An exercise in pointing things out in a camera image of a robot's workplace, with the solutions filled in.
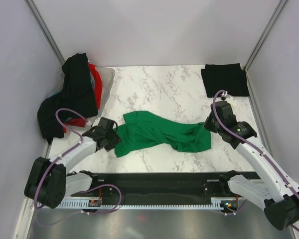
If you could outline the green t shirt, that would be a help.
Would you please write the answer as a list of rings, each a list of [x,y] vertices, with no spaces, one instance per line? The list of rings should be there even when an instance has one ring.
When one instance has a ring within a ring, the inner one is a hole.
[[[148,111],[126,113],[123,118],[125,123],[117,130],[122,141],[115,147],[116,157],[160,144],[185,153],[203,152],[212,147],[211,133],[203,127],[203,122],[179,123]]]

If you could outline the clear plastic bin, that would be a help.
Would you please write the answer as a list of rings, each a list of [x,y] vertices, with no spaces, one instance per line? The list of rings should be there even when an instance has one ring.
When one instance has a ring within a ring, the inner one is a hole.
[[[95,115],[95,116],[100,116],[103,111],[103,107],[108,99],[107,92],[111,90],[114,81],[115,71],[113,69],[103,68],[103,67],[96,67],[96,70],[99,72],[103,83],[101,107],[100,107],[101,112]],[[62,73],[64,75],[67,74],[66,67],[62,67]],[[40,106],[37,113],[37,118],[38,118],[40,130],[42,131],[42,134],[50,134],[51,137],[57,135],[63,135],[63,128],[55,118],[55,114],[50,117],[50,116],[45,116],[44,115],[45,112],[46,112],[45,110],[42,110],[42,106]]]

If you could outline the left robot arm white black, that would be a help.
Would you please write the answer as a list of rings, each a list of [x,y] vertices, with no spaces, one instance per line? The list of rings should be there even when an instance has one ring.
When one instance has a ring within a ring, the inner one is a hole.
[[[96,195],[99,183],[92,179],[90,173],[83,171],[71,174],[70,171],[100,149],[114,149],[121,142],[117,131],[115,121],[102,117],[98,125],[78,134],[79,140],[69,148],[50,158],[35,159],[24,195],[33,200],[36,209],[44,206],[54,209],[65,197],[76,193]]]

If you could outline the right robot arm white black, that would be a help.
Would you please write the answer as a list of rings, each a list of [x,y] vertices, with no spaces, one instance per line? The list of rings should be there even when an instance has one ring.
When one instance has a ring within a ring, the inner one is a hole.
[[[204,124],[206,130],[221,136],[243,156],[264,186],[258,186],[242,173],[231,170],[220,177],[218,190],[224,196],[232,193],[244,197],[264,211],[267,220],[277,230],[299,221],[299,184],[273,159],[245,121],[237,121],[227,101],[211,104],[211,113]]]

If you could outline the red t shirt in bin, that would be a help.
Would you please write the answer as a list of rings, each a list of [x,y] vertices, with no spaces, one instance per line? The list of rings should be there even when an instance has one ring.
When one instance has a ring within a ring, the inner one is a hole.
[[[89,66],[89,70],[90,70],[91,85],[94,90],[94,96],[95,96],[97,110],[98,110],[98,113],[100,113],[101,112],[100,107],[101,107],[102,90],[103,90],[102,79],[101,79],[99,72],[96,70],[96,66],[94,64],[91,64],[88,61],[88,66]],[[65,125],[85,127],[86,122],[81,118],[69,119],[65,122]]]

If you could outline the folded black t shirt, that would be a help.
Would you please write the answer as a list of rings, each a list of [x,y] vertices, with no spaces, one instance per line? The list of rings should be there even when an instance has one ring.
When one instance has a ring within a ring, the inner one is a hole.
[[[225,90],[234,97],[249,97],[246,71],[239,63],[208,65],[201,69],[201,76],[208,98],[219,90]]]

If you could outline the black t shirt in bin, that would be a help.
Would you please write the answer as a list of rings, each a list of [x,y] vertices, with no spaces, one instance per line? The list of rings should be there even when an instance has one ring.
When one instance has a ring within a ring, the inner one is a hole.
[[[62,126],[55,116],[58,109],[71,109],[85,118],[94,117],[98,113],[87,54],[77,53],[68,58],[62,65],[62,71],[62,90],[45,99],[37,112],[41,135],[48,144],[55,137],[64,137]]]

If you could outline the aluminium rail profile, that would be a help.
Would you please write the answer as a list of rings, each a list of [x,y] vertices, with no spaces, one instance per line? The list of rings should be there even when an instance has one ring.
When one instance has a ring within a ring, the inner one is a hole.
[[[194,193],[200,187],[199,180],[195,183],[193,179],[171,179],[167,175],[163,175],[160,180],[150,180],[132,177],[131,179],[123,179],[122,175],[119,175],[117,181],[121,180],[121,183],[125,183],[125,187],[128,189],[149,189],[150,192],[157,190],[159,192],[166,193],[171,189],[179,191],[179,193]],[[87,193],[92,191],[93,182],[101,185],[101,180],[94,180],[91,176],[86,174],[76,174],[73,176],[61,176],[61,177],[48,177],[43,180],[42,185],[39,184],[39,179],[29,177],[26,184],[24,195],[34,199],[37,195],[37,201],[41,204],[48,205],[51,208],[56,207],[65,196],[72,195],[78,192]],[[221,175],[219,179],[219,193],[230,194],[236,193],[241,196],[256,196],[256,195],[268,195],[272,199],[278,201],[282,200],[282,196],[286,194],[283,190],[287,190],[289,183],[286,183],[283,179],[274,180],[263,179],[268,190],[267,193],[262,192],[262,188],[258,187],[255,183],[245,178],[242,174],[233,176]]]

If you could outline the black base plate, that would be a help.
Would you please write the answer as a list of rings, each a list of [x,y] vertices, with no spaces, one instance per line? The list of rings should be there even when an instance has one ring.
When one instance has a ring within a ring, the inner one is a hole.
[[[222,173],[91,173],[90,192],[79,189],[73,196],[101,197],[103,205],[122,206],[186,206],[204,205],[212,198],[237,195],[220,182]]]

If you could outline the right aluminium frame post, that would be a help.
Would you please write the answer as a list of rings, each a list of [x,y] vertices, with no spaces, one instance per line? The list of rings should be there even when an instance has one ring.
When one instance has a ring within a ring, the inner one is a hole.
[[[251,67],[252,63],[256,59],[258,53],[260,52],[262,46],[264,45],[265,41],[267,40],[269,34],[271,33],[272,29],[274,28],[276,22],[280,18],[282,12],[284,11],[284,9],[288,3],[289,3],[289,0],[279,0],[269,21],[267,22],[264,30],[262,31],[255,47],[253,48],[246,64],[244,65],[243,70],[248,71],[248,69]]]

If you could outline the aluminium frame post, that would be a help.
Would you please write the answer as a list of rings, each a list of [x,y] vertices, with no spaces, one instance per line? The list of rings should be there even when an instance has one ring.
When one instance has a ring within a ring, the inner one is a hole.
[[[288,3],[289,3],[289,0],[279,0],[269,21],[267,22],[264,30],[262,31],[255,47],[253,48],[246,64],[244,65],[243,70],[248,71],[248,69],[251,67],[252,63],[256,59],[258,53],[260,52],[262,46],[264,45],[265,41],[267,40],[269,34],[271,33],[272,29],[274,28],[276,22],[280,18],[282,12],[284,11],[284,9]]]
[[[33,0],[25,0],[24,2],[27,5],[27,7],[29,8],[32,16],[34,17],[35,21],[37,22],[40,30],[42,31],[45,39],[47,40],[49,46],[51,47],[52,51],[54,52],[59,63],[61,65],[63,65],[65,63],[65,59],[64,59],[59,47],[57,46],[57,43],[55,42],[50,30],[48,29],[48,26],[45,23],[35,2]]]

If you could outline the left aluminium frame post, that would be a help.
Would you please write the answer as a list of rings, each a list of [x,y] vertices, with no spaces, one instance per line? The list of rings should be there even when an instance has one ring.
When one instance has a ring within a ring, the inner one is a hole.
[[[34,17],[35,21],[37,22],[40,30],[42,31],[45,39],[47,40],[49,46],[51,47],[52,51],[54,52],[59,63],[61,65],[63,65],[65,63],[65,59],[64,59],[59,47],[57,46],[57,43],[55,42],[50,30],[48,29],[48,26],[45,23],[35,2],[33,0],[25,0],[24,2],[27,5],[27,7],[29,8],[32,16]]]

